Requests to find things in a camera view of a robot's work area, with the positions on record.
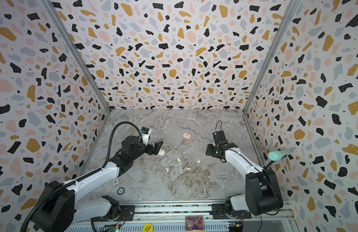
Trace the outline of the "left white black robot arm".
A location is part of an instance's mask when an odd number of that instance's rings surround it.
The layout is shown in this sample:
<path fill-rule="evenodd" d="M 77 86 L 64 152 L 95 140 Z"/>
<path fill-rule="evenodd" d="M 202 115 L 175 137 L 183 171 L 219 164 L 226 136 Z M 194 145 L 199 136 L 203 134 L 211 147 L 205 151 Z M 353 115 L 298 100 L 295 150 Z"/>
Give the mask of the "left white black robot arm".
<path fill-rule="evenodd" d="M 108 195 L 80 203 L 80 199 L 102 184 L 112 181 L 126 173 L 136 159 L 141 156 L 163 155 L 163 142 L 148 143 L 149 136 L 128 136 L 122 147 L 107 164 L 81 177 L 59 183 L 49 183 L 40 199 L 26 217 L 21 231 L 27 230 L 29 222 L 34 222 L 44 232 L 63 232 L 69 226 L 92 218 L 126 220 L 127 214 L 121 210 L 120 203 Z"/>

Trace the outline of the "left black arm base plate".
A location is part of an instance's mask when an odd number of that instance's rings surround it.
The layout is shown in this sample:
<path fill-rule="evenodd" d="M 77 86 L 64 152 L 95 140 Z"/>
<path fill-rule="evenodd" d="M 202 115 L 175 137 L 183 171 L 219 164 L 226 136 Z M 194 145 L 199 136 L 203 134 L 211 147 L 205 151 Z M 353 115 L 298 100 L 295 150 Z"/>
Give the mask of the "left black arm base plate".
<path fill-rule="evenodd" d="M 132 221 L 135 214 L 134 205 L 113 206 L 106 216 L 94 218 L 94 222 L 122 223 Z"/>

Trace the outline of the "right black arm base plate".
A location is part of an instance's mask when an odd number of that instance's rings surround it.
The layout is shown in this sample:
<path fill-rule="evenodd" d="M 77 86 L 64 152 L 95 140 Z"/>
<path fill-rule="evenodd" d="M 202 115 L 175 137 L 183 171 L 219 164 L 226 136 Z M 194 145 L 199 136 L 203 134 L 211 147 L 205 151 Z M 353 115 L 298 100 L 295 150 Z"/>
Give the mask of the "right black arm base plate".
<path fill-rule="evenodd" d="M 212 215 L 214 219 L 251 219 L 251 213 L 249 211 L 235 211 L 228 202 L 212 204 L 210 215 Z"/>

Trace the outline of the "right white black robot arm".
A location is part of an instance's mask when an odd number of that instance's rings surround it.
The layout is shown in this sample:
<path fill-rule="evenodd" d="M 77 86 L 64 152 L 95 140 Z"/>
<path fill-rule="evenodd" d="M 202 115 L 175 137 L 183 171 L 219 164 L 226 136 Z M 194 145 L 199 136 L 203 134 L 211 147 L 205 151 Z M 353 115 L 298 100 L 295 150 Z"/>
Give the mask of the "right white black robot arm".
<path fill-rule="evenodd" d="M 246 155 L 238 146 L 229 143 L 222 130 L 213 133 L 213 144 L 208 144 L 206 155 L 230 163 L 242 175 L 245 193 L 229 197 L 224 203 L 228 216 L 235 218 L 240 213 L 250 212 L 254 216 L 279 211 L 283 199 L 277 175 L 272 169 L 261 167 Z"/>

